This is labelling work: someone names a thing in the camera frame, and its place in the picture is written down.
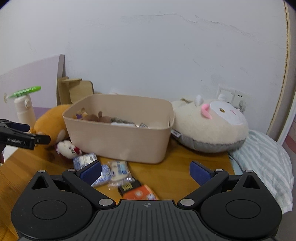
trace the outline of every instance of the orange package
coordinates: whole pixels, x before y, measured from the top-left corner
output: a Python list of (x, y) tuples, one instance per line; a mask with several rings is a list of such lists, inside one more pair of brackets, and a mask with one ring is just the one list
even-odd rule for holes
[(122, 197), (127, 200), (159, 200), (159, 198), (147, 185), (142, 185), (128, 191)]

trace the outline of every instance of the storage bin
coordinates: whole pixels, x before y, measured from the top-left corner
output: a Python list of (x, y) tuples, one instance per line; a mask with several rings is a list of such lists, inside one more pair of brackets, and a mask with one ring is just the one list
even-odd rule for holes
[[(118, 117), (149, 128), (115, 126), (77, 120), (81, 108), (88, 114)], [(139, 96), (93, 94), (73, 104), (63, 113), (72, 143), (82, 151), (112, 159), (159, 163), (164, 159), (174, 124), (174, 110), (169, 101)]]

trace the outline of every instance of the hand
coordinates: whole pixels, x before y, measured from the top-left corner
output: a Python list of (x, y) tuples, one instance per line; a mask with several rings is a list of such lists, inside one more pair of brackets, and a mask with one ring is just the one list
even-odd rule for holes
[(4, 150), (6, 145), (4, 144), (0, 144), (0, 163), (4, 163), (4, 157), (3, 157), (3, 154), (2, 154), (2, 151)]

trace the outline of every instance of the purple fabric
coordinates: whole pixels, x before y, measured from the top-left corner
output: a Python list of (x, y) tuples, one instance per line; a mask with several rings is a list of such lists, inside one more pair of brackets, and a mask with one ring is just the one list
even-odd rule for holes
[(34, 113), (36, 116), (36, 120), (39, 119), (46, 111), (50, 110), (50, 108), (43, 108), (43, 107), (33, 107)]

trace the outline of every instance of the striped fabric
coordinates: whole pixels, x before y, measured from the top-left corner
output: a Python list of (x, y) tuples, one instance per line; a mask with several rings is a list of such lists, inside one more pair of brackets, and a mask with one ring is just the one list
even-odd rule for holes
[(294, 177), (290, 157), (285, 149), (269, 136), (249, 130), (245, 143), (228, 152), (242, 171), (254, 170), (269, 189), (283, 213), (292, 210)]

